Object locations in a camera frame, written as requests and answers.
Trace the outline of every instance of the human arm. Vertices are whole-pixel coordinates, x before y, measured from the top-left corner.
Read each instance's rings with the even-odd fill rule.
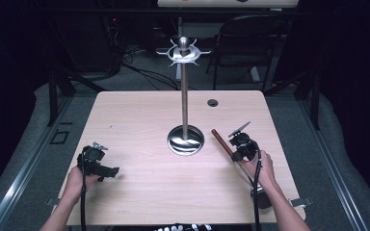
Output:
[[[86,176],[87,189],[98,179],[99,176]],[[83,186],[83,175],[78,167],[73,167],[67,177],[65,190],[50,218],[41,227],[40,231],[55,231],[66,229],[66,223],[74,205],[79,201]]]
[[[239,162],[248,171],[250,176],[254,176],[255,174],[257,156],[258,155],[256,155],[251,161],[242,160]],[[284,193],[276,181],[273,161],[270,155],[265,151],[261,151],[261,159],[262,168],[260,169],[258,183],[272,203],[276,215],[278,230],[310,230],[297,211],[285,198]]]

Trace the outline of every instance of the chair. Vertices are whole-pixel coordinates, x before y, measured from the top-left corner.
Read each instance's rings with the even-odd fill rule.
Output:
[[[285,32],[287,19],[278,15],[239,15],[222,26],[217,35],[209,65],[215,66],[213,90],[216,89],[218,66],[267,66],[261,90],[266,87],[267,77],[275,51],[274,43]]]

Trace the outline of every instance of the round metal base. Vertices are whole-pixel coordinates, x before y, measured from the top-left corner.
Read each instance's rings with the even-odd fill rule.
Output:
[[[183,139],[182,125],[173,128],[168,134],[168,147],[180,156],[191,156],[199,152],[205,142],[202,132],[188,125],[188,139]]]

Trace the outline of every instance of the wooden table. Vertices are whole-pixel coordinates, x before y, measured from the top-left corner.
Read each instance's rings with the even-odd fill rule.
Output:
[[[168,8],[296,8],[299,0],[158,0],[158,7]]]
[[[167,146],[168,133],[182,123],[180,91],[105,91],[97,96],[70,167],[76,166],[84,146],[97,141],[109,148],[101,164],[120,171],[88,191],[87,224],[254,223],[250,184],[211,134],[216,129],[227,141],[248,121],[243,131],[271,153],[286,197],[299,198],[260,91],[191,90],[188,97],[189,124],[202,131],[205,144],[185,157]],[[218,100],[218,106],[210,107],[209,99]],[[296,210],[305,218],[303,208]],[[276,222],[273,209],[260,210],[260,221]],[[79,205],[67,224],[80,224]]]

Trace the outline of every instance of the wooden stick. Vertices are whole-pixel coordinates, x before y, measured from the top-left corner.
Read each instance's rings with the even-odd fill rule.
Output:
[[[233,154],[232,150],[229,148],[229,146],[227,146],[224,139],[222,139],[221,135],[219,135],[219,133],[215,129],[212,129],[212,134],[216,138],[216,140],[218,140],[218,142],[221,144],[221,146],[224,148],[227,154],[229,156],[232,156]]]

